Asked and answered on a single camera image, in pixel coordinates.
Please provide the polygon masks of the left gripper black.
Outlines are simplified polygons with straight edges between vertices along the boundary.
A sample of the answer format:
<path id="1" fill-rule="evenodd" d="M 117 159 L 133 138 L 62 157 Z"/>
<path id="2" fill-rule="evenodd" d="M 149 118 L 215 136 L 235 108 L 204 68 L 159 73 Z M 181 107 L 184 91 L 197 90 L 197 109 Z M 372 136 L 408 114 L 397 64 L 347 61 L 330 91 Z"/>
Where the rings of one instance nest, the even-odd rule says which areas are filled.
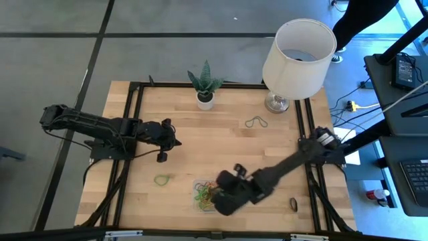
<path id="1" fill-rule="evenodd" d="M 169 151 L 173 147 L 181 146 L 182 143 L 174 137 L 174 127 L 171 119 L 166 118 L 161 123 L 152 126 L 151 143 L 159 146 L 163 151 Z"/>

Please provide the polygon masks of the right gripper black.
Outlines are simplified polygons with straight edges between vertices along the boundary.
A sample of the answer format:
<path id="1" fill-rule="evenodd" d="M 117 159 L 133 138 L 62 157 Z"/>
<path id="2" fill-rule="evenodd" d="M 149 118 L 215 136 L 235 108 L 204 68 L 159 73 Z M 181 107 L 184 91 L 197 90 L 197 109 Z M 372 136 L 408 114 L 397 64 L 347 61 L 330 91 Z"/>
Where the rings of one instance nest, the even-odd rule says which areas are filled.
<path id="1" fill-rule="evenodd" d="M 238 171 L 237 176 L 223 170 L 217 176 L 217 185 L 221 189 L 237 187 L 236 200 L 227 196 L 216 195 L 211 198 L 214 208 L 224 216 L 230 216 L 243 204 L 257 204 L 268 196 L 268 178 L 265 170 L 257 170 L 249 177 L 245 171 Z"/>

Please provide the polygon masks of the dark teal rubber band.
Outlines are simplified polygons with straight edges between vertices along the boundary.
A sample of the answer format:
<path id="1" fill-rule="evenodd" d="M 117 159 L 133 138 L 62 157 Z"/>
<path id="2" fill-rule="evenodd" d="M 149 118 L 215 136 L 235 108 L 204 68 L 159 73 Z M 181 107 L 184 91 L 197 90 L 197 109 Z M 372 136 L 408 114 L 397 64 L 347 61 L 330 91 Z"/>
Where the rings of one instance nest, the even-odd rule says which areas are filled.
<path id="1" fill-rule="evenodd" d="M 247 128 L 252 128 L 255 122 L 258 122 L 262 128 L 268 127 L 268 122 L 262 119 L 260 116 L 254 116 L 253 118 L 245 121 L 245 126 Z"/>

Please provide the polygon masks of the succulent plant in white pot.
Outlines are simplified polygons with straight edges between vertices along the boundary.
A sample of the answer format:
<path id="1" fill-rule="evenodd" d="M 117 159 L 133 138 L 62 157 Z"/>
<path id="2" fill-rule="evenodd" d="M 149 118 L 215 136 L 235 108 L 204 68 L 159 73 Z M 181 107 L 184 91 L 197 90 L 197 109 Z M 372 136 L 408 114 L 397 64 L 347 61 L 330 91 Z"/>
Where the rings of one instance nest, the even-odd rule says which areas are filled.
<path id="1" fill-rule="evenodd" d="M 189 70 L 187 74 L 196 91 L 197 106 L 201 110 L 211 110 L 214 105 L 215 91 L 223 85 L 225 79 L 211 76 L 211 67 L 207 60 L 203 64 L 199 77 Z"/>

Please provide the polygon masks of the white paper sheet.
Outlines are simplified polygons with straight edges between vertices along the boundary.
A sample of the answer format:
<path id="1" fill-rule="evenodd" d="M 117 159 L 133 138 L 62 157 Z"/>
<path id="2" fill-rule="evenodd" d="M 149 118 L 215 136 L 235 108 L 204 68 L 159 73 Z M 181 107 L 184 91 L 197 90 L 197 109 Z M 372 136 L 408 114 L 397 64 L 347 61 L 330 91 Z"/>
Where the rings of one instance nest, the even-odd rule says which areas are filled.
<path id="1" fill-rule="evenodd" d="M 344 143 L 345 141 L 354 138 L 356 136 L 355 130 L 344 129 L 340 127 L 333 128 L 334 133 Z M 360 165 L 360 155 L 358 151 L 355 151 L 345 157 L 347 165 Z"/>

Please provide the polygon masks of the white shade table lamp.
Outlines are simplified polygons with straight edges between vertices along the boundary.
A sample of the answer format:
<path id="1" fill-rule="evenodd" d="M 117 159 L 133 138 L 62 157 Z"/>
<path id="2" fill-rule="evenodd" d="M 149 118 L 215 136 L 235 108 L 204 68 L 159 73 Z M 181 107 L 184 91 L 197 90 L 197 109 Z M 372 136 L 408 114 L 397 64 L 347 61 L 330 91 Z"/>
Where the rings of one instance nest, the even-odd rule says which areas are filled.
<path id="1" fill-rule="evenodd" d="M 262 68 L 262 80 L 270 91 L 265 107 L 286 112 L 292 100 L 304 100 L 323 86 L 337 41 L 333 31 L 313 19 L 294 19 L 276 32 Z"/>

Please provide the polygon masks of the red and white bottle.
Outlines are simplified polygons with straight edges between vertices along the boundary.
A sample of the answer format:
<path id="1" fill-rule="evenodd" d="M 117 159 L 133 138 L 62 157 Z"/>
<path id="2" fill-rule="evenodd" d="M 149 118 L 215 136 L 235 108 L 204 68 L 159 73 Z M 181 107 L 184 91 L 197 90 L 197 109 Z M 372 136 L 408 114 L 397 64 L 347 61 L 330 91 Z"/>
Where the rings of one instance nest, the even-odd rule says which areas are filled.
<path id="1" fill-rule="evenodd" d="M 387 189 L 374 189 L 366 192 L 366 197 L 371 200 L 386 199 L 390 196 L 390 191 Z"/>

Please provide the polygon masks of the grey chair leg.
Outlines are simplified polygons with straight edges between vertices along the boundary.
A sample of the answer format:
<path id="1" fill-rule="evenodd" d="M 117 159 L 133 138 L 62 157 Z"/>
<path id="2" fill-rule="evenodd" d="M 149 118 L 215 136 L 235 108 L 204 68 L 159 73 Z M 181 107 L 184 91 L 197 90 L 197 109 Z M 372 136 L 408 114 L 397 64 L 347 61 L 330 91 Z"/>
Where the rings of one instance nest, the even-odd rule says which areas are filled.
<path id="1" fill-rule="evenodd" d="M 25 155 L 16 151 L 12 151 L 11 149 L 0 147 L 0 160 L 3 158 L 12 158 L 18 161 L 23 161 L 25 159 Z"/>

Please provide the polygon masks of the black lower desk surface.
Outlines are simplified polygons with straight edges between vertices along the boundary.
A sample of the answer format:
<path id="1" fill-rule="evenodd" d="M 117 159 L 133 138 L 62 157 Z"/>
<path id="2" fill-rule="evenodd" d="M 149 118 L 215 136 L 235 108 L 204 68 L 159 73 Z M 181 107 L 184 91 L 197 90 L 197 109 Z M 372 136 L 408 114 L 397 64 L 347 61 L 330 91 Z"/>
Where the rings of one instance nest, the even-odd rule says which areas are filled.
<path id="1" fill-rule="evenodd" d="M 428 217 L 428 208 L 417 205 L 400 166 L 402 161 L 428 159 L 428 137 L 400 137 L 391 132 L 379 141 L 404 213 L 408 216 Z"/>

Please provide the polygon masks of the black desk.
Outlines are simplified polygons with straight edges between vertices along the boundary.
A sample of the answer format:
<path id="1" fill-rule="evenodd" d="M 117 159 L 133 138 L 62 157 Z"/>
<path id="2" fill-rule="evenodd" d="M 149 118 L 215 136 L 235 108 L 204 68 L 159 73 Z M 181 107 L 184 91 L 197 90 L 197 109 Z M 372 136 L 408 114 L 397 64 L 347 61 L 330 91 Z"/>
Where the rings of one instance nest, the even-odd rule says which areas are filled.
<path id="1" fill-rule="evenodd" d="M 416 118 L 428 120 L 428 56 L 409 57 L 416 74 L 416 87 L 412 90 L 391 85 L 395 78 L 395 58 L 387 65 L 379 64 L 376 56 L 366 56 L 364 62 L 379 103 L 383 108 L 391 107 L 385 116 L 412 121 Z"/>

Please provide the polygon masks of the black keyboard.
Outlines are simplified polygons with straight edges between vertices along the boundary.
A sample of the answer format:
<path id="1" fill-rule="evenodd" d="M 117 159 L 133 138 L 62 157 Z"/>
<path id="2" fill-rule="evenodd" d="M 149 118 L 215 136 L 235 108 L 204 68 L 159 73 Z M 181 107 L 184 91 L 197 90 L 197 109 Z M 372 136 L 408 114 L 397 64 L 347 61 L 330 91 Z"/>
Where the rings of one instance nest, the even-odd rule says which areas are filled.
<path id="1" fill-rule="evenodd" d="M 428 159 L 402 161 L 400 166 L 415 202 L 428 208 Z"/>

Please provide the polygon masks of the black power adapter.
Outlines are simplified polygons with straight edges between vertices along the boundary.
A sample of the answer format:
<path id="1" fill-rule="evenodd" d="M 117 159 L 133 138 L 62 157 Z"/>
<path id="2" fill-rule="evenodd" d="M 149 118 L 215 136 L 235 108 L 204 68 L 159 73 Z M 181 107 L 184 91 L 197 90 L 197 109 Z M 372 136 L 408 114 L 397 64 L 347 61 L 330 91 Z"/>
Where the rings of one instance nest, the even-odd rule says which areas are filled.
<path id="1" fill-rule="evenodd" d="M 403 90 L 412 90 L 416 87 L 416 74 L 410 57 L 397 56 L 395 64 L 395 78 L 391 85 Z"/>

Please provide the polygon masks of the person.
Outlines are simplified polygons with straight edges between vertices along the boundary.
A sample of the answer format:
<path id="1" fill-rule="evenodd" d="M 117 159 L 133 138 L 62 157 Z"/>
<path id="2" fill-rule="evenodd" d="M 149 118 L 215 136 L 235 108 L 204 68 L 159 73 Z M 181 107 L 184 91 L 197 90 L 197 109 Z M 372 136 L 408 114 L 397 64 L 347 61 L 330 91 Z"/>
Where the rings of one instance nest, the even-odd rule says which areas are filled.
<path id="1" fill-rule="evenodd" d="M 362 30 L 386 16 L 399 0 L 349 0 L 344 15 L 332 31 L 336 37 L 336 52 L 339 52 Z"/>

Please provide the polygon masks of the black diagonal pole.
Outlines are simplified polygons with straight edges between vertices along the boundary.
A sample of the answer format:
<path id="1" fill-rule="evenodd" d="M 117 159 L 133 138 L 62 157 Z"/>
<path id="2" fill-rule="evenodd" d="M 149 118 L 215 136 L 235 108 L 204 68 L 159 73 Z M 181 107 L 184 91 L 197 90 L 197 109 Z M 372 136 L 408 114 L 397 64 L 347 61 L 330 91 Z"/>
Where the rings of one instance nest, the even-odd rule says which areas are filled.
<path id="1" fill-rule="evenodd" d="M 381 65 L 387 65 L 395 56 L 402 52 L 409 44 L 416 40 L 424 31 L 428 29 L 428 15 L 419 20 L 410 30 L 402 35 L 383 54 L 377 55 L 376 60 Z"/>

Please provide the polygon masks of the silver metal bracket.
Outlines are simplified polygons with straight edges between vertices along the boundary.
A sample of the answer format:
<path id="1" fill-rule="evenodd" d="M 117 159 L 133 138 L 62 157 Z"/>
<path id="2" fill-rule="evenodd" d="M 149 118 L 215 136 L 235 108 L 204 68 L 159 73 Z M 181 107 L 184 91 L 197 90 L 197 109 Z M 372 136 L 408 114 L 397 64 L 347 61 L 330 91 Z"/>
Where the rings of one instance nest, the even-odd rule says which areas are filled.
<path id="1" fill-rule="evenodd" d="M 291 234 L 290 241 L 329 241 L 329 237 L 313 234 Z"/>
<path id="2" fill-rule="evenodd" d="M 104 237 L 116 240 L 118 238 L 142 236 L 143 234 L 144 232 L 142 230 L 116 230 L 116 231 L 107 231 Z"/>

